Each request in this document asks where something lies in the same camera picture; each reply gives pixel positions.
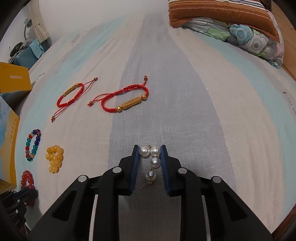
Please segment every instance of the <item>yellow box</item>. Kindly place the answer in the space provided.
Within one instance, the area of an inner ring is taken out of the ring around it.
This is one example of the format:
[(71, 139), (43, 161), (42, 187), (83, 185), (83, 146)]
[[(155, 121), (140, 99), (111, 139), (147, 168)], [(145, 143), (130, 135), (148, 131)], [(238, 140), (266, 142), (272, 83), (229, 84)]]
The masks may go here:
[(32, 90), (26, 67), (0, 62), (0, 96), (10, 107), (18, 104)]
[(20, 118), (17, 114), (0, 97), (0, 179), (13, 186), (17, 184), (15, 173), (15, 143), (19, 122)]

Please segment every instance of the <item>curtain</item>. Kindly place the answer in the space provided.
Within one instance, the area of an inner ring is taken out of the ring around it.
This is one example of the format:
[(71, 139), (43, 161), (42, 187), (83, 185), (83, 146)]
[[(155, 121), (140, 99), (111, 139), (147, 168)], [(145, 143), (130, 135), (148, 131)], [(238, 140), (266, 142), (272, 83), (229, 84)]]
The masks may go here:
[(49, 34), (42, 22), (39, 10), (39, 0), (31, 0), (27, 5), (28, 12), (31, 16), (34, 32), (40, 43), (49, 38)]

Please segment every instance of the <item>wooden floor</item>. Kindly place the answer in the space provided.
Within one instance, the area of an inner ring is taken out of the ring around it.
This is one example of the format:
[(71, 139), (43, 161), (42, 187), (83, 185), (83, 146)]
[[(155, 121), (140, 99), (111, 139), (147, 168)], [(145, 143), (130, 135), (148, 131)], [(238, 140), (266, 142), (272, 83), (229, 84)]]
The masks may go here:
[(282, 67), (296, 81), (296, 31), (283, 11), (274, 2), (272, 2), (271, 12), (279, 25), (284, 39), (285, 54)]

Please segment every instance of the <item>brown striped pillow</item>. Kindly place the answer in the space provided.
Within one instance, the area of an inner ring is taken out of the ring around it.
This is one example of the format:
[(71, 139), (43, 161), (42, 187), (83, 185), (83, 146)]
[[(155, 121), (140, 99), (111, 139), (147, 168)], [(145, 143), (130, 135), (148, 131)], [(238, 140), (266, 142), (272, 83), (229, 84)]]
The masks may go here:
[(277, 42), (279, 34), (260, 0), (169, 0), (173, 27), (197, 17), (240, 23), (260, 30)]

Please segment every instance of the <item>red braided bracelet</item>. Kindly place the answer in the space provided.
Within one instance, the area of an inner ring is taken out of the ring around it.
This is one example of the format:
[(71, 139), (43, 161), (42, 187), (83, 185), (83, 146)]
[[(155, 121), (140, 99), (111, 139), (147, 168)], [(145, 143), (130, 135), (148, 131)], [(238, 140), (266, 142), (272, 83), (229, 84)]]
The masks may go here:
[[(139, 104), (142, 102), (142, 100), (147, 100), (147, 97), (149, 95), (149, 90), (148, 88), (145, 86), (146, 85), (146, 82), (148, 80), (148, 77), (145, 75), (144, 76), (144, 83), (139, 85), (139, 84), (134, 84), (134, 85), (129, 85), (127, 87), (124, 87), (123, 89), (121, 90), (118, 90), (114, 93), (105, 93), (105, 94), (100, 94), (98, 96), (96, 96), (92, 101), (90, 101), (87, 105), (88, 106), (92, 106), (95, 102), (97, 101), (101, 101), (101, 106), (103, 108), (104, 111), (107, 111), (107, 112), (110, 112), (110, 113), (116, 113), (116, 112), (121, 112), (122, 110), (126, 110), (136, 104)], [(117, 106), (116, 108), (107, 108), (105, 107), (105, 102), (111, 98), (113, 98), (114, 96), (116, 95), (119, 95), (123, 92), (128, 92), (128, 91), (132, 91), (132, 90), (137, 90), (137, 89), (142, 89), (145, 91), (145, 94), (139, 96), (139, 97), (135, 97), (125, 103), (123, 103), (122, 105), (120, 106)]]
[[(76, 83), (75, 85), (73, 85), (70, 89), (68, 89), (66, 92), (64, 92), (59, 99), (57, 100), (57, 107), (59, 107), (60, 109), (54, 113), (54, 115), (52, 116), (52, 122), (54, 122), (54, 120), (56, 119), (56, 116), (60, 113), (62, 113), (68, 106), (70, 106), (71, 104), (73, 104), (76, 100), (78, 100), (80, 98), (80, 96), (87, 91), (87, 89), (94, 83), (94, 81), (97, 81), (98, 78), (94, 78), (93, 80), (83, 84), (83, 83)], [(61, 101), (62, 99), (67, 96), (70, 92), (72, 92), (74, 89), (76, 89), (77, 87), (81, 87), (81, 89), (77, 92), (77, 94), (74, 96), (73, 99), (69, 100), (66, 103), (62, 103)]]

